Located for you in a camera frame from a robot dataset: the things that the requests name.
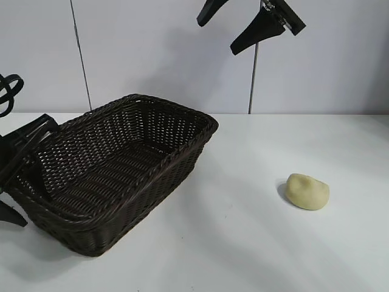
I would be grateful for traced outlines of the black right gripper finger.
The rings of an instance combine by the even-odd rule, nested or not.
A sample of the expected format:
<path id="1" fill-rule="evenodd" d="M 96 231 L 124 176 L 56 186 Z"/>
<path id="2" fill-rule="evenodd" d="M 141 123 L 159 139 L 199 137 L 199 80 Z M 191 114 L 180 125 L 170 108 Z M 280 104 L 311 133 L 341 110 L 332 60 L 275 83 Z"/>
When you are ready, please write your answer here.
<path id="1" fill-rule="evenodd" d="M 198 25 L 204 27 L 224 4 L 225 0 L 206 0 L 196 18 Z"/>
<path id="2" fill-rule="evenodd" d="M 250 46 L 268 38 L 277 37 L 285 32 L 285 28 L 270 11 L 264 7 L 230 45 L 233 55 L 238 55 Z"/>

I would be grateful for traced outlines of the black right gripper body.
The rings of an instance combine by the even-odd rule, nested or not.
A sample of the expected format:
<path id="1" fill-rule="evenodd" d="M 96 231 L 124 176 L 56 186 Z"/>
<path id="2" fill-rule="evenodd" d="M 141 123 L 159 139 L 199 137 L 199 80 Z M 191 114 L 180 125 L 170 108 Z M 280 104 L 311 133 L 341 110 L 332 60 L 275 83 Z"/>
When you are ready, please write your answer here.
<path id="1" fill-rule="evenodd" d="M 284 0 L 263 0 L 264 8 L 294 36 L 297 36 L 306 24 L 298 17 Z"/>

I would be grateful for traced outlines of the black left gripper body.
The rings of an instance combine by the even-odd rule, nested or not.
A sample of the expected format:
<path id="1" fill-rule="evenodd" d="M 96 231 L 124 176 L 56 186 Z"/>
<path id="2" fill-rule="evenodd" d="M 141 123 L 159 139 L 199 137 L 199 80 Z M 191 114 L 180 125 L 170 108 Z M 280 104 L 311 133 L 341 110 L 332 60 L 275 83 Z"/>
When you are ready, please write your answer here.
<path id="1" fill-rule="evenodd" d="M 28 155 L 41 141 L 58 132 L 58 124 L 48 114 L 1 136 L 1 192 L 5 192 L 17 173 L 26 164 Z"/>

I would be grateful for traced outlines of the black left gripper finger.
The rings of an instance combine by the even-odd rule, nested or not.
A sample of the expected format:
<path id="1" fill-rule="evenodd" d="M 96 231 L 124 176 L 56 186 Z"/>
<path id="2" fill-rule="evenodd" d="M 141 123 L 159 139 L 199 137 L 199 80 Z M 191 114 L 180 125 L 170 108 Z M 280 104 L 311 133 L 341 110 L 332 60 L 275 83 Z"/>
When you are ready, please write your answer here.
<path id="1" fill-rule="evenodd" d="M 1 200 L 1 221 L 26 227 L 28 222 L 17 209 L 16 203 L 13 201 Z"/>
<path id="2" fill-rule="evenodd" d="M 39 153 L 30 151 L 29 156 L 32 165 L 29 168 L 29 179 L 30 184 L 34 188 L 34 197 L 41 201 L 51 203 L 52 196 L 50 195 L 45 185 L 44 174 L 45 174 L 45 159 Z"/>

